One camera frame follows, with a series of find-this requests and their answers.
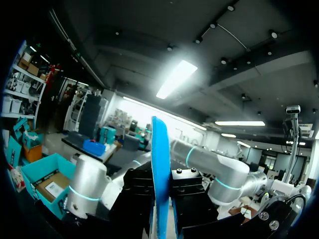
shelf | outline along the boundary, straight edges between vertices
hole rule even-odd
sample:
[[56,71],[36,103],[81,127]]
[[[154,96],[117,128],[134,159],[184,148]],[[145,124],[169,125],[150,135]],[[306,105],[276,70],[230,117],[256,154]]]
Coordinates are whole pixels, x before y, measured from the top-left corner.
[[10,95],[19,96],[19,97],[23,97],[23,98],[34,100],[34,101],[39,101],[39,98],[32,97],[17,91],[11,91],[11,90],[5,89],[4,92]]
[[16,113],[1,113],[1,117],[6,117],[6,118],[19,118],[19,117],[22,117],[22,118],[27,118],[27,119],[34,119],[34,116],[32,115],[23,115],[23,114],[16,114]]
[[19,71],[19,72],[25,74],[25,75],[28,76],[28,77],[31,77],[32,79],[34,79],[34,80],[36,80],[36,81],[38,81],[38,82],[41,82],[41,83],[45,84],[45,81],[44,81],[44,80],[42,80],[42,79],[40,79],[39,77],[36,77],[35,75],[33,75],[33,74],[31,74],[31,73],[25,71],[24,69],[22,69],[21,67],[18,67],[18,66],[15,65],[15,64],[12,65],[12,68],[14,68],[14,69],[16,69],[17,71]]

ceiling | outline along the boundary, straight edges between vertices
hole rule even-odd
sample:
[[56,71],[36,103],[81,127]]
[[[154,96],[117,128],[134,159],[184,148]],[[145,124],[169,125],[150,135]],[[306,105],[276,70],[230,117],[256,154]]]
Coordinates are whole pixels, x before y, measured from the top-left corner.
[[[227,11],[230,4],[232,12]],[[282,142],[289,105],[300,105],[300,122],[317,130],[313,109],[319,94],[309,46],[268,0],[65,0],[53,9],[106,89],[198,123],[263,120],[263,129],[220,129],[247,140]],[[212,22],[219,26],[194,43]],[[279,34],[277,39],[270,29]],[[173,51],[167,51],[169,44]],[[229,60],[227,65],[221,57]],[[247,57],[252,64],[246,64]],[[167,99],[156,98],[181,60],[198,70]]]

fluorescent light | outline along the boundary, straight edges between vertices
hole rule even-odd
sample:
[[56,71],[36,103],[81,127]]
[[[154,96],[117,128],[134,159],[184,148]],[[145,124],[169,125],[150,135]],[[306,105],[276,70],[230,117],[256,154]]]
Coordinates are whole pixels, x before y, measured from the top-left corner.
[[32,51],[36,52],[36,50],[32,46],[30,46],[30,48],[31,48]]
[[234,135],[234,134],[228,134],[228,133],[222,133],[221,136],[230,137],[230,138],[236,138],[236,135]]
[[156,94],[156,97],[165,99],[177,87],[184,83],[196,70],[196,66],[187,61],[181,61],[161,86],[160,90]]
[[265,126],[263,121],[216,121],[221,126]]
[[245,146],[247,148],[250,148],[250,146],[246,143],[243,143],[242,141],[237,141],[237,143],[241,144],[242,146]]
[[67,78],[67,79],[70,80],[70,81],[78,82],[79,84],[82,84],[82,85],[85,85],[85,86],[89,86],[88,84],[85,84],[85,83],[82,83],[82,82],[73,80],[73,79],[71,79],[71,78]]
[[45,59],[42,55],[40,55],[40,57],[45,60],[47,63],[50,63],[47,59]]
[[184,123],[186,123],[186,124],[189,124],[189,125],[191,125],[191,126],[197,127],[197,128],[199,128],[199,129],[201,129],[201,130],[207,130],[207,129],[204,128],[203,126],[200,126],[200,125],[195,124],[195,123],[193,123],[193,122],[191,122],[191,121],[185,120],[185,119],[183,119],[183,118],[181,118],[181,117],[172,115],[172,114],[167,113],[167,112],[165,112],[165,111],[161,111],[161,110],[159,110],[159,109],[157,109],[157,108],[154,108],[154,107],[152,107],[152,106],[143,104],[142,102],[139,102],[139,101],[136,101],[136,100],[127,98],[127,97],[125,97],[125,96],[123,97],[123,99],[124,99],[124,100],[127,100],[127,101],[131,101],[131,102],[133,102],[133,103],[135,103],[135,104],[138,104],[138,105],[140,105],[140,106],[144,106],[144,107],[149,108],[149,109],[151,109],[151,110],[160,112],[160,113],[162,113],[162,114],[164,114],[164,115],[166,115],[166,116],[169,116],[169,117],[171,117],[171,118],[173,118],[173,119],[182,121],[182,122],[184,122]]

screw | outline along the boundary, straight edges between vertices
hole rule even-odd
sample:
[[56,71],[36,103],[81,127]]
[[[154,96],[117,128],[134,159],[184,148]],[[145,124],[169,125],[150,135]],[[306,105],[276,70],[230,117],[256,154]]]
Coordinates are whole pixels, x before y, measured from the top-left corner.
[[273,220],[269,223],[269,228],[272,230],[272,231],[275,231],[277,230],[279,227],[279,222],[277,220]]
[[266,220],[268,220],[268,218],[269,218],[269,213],[267,213],[267,212],[261,212],[258,216],[259,216],[259,218],[260,218],[261,220],[266,221]]

window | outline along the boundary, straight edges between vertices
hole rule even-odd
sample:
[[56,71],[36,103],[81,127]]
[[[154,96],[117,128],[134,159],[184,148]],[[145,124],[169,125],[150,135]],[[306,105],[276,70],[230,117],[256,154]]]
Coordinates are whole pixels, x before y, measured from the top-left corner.
[[272,156],[266,156],[265,164],[269,167],[270,170],[273,170],[275,166],[276,158]]

